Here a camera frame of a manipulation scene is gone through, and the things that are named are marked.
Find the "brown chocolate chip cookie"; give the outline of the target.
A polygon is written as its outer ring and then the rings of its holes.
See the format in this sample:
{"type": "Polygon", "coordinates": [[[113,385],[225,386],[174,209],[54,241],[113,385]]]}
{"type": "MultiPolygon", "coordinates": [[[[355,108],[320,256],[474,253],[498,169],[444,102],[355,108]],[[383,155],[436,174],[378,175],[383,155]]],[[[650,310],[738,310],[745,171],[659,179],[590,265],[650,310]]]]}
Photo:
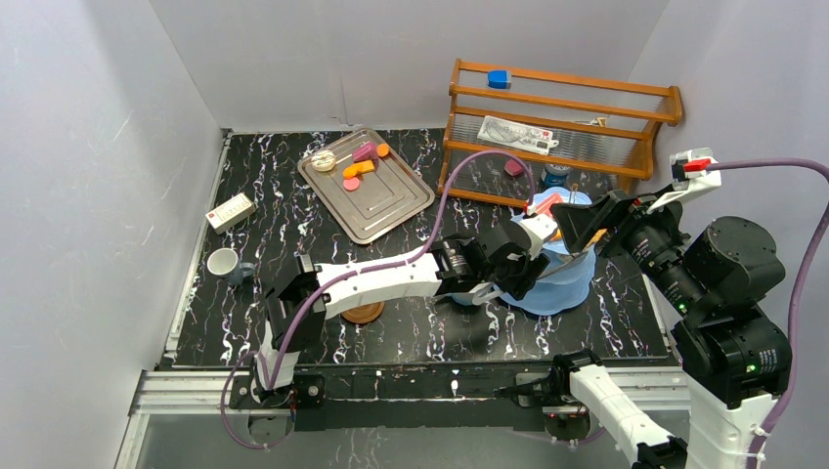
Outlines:
{"type": "Polygon", "coordinates": [[[606,233],[607,233],[606,229],[598,230],[592,236],[592,238],[589,240],[589,242],[587,244],[587,248],[592,247],[592,246],[596,245],[598,242],[600,242],[605,237],[606,233]]]}

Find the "pink layered cake slice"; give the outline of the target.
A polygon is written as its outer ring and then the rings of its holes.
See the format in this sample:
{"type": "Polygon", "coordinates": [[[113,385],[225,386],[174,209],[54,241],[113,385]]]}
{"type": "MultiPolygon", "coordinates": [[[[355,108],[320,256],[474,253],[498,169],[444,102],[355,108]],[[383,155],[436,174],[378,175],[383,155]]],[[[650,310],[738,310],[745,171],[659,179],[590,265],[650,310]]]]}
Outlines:
{"type": "Polygon", "coordinates": [[[534,204],[535,214],[536,215],[545,215],[545,216],[548,216],[549,218],[552,218],[551,208],[554,205],[561,204],[561,203],[564,203],[564,202],[565,202],[565,199],[562,197],[562,195],[558,192],[554,192],[554,193],[550,194],[549,196],[547,196],[546,198],[544,198],[542,201],[536,202],[534,204]]]}

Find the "steel food tongs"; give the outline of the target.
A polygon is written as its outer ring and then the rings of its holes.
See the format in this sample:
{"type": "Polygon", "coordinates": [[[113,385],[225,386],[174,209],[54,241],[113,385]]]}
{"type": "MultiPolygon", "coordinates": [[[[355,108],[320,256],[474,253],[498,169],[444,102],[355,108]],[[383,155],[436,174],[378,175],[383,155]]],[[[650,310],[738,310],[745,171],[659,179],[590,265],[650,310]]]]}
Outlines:
{"type": "Polygon", "coordinates": [[[548,263],[547,257],[542,253],[525,268],[511,273],[500,282],[490,282],[484,286],[475,287],[471,293],[479,296],[483,300],[483,303],[499,299],[505,293],[511,295],[516,300],[520,300],[534,287],[539,277],[546,277],[551,274],[551,271],[544,273],[548,263]]]}

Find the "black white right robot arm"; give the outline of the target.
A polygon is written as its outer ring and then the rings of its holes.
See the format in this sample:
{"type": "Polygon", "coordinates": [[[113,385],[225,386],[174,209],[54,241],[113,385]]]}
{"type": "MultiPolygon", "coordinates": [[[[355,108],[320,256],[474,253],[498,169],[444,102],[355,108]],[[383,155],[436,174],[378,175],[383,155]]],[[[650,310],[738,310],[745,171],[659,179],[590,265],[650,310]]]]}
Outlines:
{"type": "Polygon", "coordinates": [[[613,191],[590,205],[551,208],[566,248],[599,232],[606,255],[627,254],[679,312],[672,336],[686,373],[690,433],[656,424],[612,380],[590,350],[558,355],[546,377],[500,388],[496,396],[585,406],[633,468],[742,468],[758,461],[752,441],[779,402],[793,367],[785,333],[760,307],[785,276],[776,244],[737,216],[711,222],[694,240],[678,227],[678,201],[613,191]]]}

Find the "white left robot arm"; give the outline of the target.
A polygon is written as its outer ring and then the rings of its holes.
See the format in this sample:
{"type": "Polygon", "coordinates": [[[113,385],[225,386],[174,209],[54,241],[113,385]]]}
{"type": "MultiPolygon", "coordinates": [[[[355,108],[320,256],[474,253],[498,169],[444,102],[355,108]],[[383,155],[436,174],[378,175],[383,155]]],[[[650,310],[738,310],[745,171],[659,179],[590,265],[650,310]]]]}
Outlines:
{"type": "Polygon", "coordinates": [[[327,320],[348,310],[407,297],[450,295],[466,304],[523,298],[546,269],[544,246],[557,231],[551,218],[537,216],[373,261],[296,257],[264,296],[270,329],[255,356],[254,394],[268,406],[286,403],[300,354],[320,341],[327,320]]]}

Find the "blue lidded jar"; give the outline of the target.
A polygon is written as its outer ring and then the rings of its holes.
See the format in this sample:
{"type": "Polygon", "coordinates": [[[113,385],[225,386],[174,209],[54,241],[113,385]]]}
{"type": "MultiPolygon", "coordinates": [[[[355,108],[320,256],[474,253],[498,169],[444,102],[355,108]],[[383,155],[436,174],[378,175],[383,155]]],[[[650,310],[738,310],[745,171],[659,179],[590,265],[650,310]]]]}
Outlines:
{"type": "Polygon", "coordinates": [[[546,189],[563,188],[571,172],[571,167],[559,164],[546,164],[542,176],[542,183],[546,189]]]}

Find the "white ceramic mug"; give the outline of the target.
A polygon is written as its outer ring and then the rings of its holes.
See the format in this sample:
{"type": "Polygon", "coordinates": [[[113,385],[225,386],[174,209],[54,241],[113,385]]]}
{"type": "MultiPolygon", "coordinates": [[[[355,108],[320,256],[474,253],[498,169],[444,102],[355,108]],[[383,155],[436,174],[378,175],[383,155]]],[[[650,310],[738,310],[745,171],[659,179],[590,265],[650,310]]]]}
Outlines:
{"type": "Polygon", "coordinates": [[[464,307],[478,306],[483,303],[483,300],[479,296],[471,292],[452,293],[450,294],[450,298],[459,305],[462,305],[464,307]]]}

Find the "maroon heart-shaped object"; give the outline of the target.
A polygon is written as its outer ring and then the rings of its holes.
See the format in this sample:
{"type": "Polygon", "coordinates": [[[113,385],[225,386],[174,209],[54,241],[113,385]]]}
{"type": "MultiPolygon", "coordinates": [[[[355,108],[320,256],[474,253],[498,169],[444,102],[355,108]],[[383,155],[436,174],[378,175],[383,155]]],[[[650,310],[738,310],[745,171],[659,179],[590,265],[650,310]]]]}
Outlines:
{"type": "Polygon", "coordinates": [[[503,171],[506,175],[512,178],[517,178],[525,173],[524,166],[515,159],[508,159],[504,165],[503,171]]]}

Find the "wooden two-tier shelf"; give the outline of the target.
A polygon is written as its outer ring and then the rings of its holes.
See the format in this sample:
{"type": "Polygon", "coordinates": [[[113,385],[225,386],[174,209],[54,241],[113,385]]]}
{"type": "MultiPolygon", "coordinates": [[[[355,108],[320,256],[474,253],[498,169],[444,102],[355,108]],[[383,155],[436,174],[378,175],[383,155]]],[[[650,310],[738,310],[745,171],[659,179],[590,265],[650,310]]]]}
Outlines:
{"type": "Polygon", "coordinates": [[[684,109],[677,86],[656,86],[515,66],[456,60],[449,85],[450,113],[443,137],[438,192],[519,207],[523,197],[492,156],[450,173],[468,155],[494,144],[477,139],[486,115],[551,130],[559,146],[549,155],[515,149],[536,177],[546,164],[605,173],[623,189],[648,180],[655,169],[660,129],[676,127],[684,109]],[[493,69],[511,72],[512,86],[487,86],[493,69]]]}

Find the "packaged ruler protractor set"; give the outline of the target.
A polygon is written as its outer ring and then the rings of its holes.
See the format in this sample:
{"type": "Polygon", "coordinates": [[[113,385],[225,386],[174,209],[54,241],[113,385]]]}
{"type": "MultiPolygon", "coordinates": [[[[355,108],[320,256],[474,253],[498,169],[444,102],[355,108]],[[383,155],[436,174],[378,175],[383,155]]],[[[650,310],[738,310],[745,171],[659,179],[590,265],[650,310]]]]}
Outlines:
{"type": "Polygon", "coordinates": [[[527,125],[492,115],[486,115],[479,128],[477,139],[535,154],[549,155],[559,146],[551,130],[527,125]]]}

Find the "steel serving tray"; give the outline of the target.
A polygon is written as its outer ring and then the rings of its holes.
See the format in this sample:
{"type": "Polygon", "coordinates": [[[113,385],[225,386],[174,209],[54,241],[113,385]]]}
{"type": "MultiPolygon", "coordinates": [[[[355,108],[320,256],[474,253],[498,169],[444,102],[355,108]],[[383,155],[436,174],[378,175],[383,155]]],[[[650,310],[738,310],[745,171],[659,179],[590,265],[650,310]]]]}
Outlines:
{"type": "Polygon", "coordinates": [[[358,148],[385,143],[377,132],[361,128],[323,147],[334,156],[334,166],[318,171],[311,154],[301,158],[298,173],[334,220],[357,244],[369,244],[425,210],[435,192],[394,149],[379,159],[374,170],[356,177],[359,185],[346,189],[344,171],[354,163],[358,148]]]}

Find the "brown wooden round coaster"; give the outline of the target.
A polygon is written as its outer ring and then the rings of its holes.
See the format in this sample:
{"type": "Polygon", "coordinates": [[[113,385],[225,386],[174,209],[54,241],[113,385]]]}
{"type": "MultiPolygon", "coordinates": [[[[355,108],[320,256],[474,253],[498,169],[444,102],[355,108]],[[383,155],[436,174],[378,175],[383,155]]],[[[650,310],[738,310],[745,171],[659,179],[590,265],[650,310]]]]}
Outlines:
{"type": "Polygon", "coordinates": [[[354,324],[367,324],[376,320],[383,312],[384,303],[376,302],[344,311],[342,317],[354,324]]]}

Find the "small orange round cookie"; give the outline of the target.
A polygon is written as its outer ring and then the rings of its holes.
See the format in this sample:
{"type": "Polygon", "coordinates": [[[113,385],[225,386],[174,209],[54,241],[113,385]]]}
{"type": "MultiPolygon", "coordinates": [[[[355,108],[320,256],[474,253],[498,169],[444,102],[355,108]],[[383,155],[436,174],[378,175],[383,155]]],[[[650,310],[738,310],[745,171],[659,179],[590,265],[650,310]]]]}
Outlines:
{"type": "Polygon", "coordinates": [[[379,158],[385,158],[390,154],[390,147],[387,144],[380,144],[376,147],[376,154],[379,158]]]}

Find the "blue block on shelf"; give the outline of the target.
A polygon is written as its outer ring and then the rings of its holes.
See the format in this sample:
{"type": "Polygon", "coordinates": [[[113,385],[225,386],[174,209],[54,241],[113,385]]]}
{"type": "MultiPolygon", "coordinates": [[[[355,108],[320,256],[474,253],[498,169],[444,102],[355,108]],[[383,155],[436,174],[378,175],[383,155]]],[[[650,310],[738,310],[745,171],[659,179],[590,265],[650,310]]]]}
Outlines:
{"type": "Polygon", "coordinates": [[[487,86],[496,90],[508,90],[512,86],[512,75],[506,69],[493,69],[487,73],[487,86]]]}

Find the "pink round macaron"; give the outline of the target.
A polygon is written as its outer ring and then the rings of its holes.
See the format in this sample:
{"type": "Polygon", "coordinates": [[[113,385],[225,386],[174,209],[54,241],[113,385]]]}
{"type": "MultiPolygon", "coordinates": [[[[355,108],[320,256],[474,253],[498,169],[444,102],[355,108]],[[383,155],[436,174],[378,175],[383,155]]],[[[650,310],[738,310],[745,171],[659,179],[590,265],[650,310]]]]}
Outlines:
{"type": "Polygon", "coordinates": [[[356,191],[361,185],[361,180],[357,177],[355,178],[347,178],[343,180],[343,188],[347,192],[354,192],[356,191]]]}

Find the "magenta cake wedge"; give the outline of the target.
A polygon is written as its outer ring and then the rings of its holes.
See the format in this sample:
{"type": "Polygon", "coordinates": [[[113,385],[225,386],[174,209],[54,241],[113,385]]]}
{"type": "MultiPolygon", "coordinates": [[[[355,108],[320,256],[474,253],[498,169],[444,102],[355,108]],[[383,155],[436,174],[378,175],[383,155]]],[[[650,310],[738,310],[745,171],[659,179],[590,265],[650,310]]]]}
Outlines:
{"type": "Polygon", "coordinates": [[[371,142],[366,142],[360,145],[352,152],[351,156],[354,163],[379,159],[377,146],[371,142]]]}

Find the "white iced round pastry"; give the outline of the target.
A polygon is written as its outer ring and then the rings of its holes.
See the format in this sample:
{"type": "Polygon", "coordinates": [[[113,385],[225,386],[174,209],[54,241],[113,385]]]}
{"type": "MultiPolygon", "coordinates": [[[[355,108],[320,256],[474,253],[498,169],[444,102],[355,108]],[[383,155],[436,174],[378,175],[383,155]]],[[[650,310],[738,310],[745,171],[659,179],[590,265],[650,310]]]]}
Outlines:
{"type": "Polygon", "coordinates": [[[317,172],[330,171],[336,164],[336,155],[331,150],[323,149],[311,155],[311,166],[317,172]]]}

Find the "small white cardboard box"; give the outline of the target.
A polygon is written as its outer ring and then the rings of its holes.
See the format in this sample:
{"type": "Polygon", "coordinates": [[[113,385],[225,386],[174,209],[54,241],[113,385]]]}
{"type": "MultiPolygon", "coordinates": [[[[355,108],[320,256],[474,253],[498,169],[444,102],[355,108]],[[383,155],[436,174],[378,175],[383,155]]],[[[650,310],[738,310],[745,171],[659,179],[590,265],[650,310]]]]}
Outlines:
{"type": "Polygon", "coordinates": [[[244,193],[238,193],[205,214],[212,230],[221,235],[255,212],[255,205],[244,193]]]}

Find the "small grey white cup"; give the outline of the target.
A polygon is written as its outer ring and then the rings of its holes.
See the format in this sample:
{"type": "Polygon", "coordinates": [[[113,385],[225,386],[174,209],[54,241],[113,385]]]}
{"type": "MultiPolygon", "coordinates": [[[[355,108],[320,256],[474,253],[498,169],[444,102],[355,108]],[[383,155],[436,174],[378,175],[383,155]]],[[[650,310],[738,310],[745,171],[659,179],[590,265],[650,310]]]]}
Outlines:
{"type": "Polygon", "coordinates": [[[243,262],[239,254],[232,248],[220,248],[213,251],[206,260],[207,271],[225,280],[229,285],[242,285],[248,278],[253,277],[255,265],[243,262]]]}

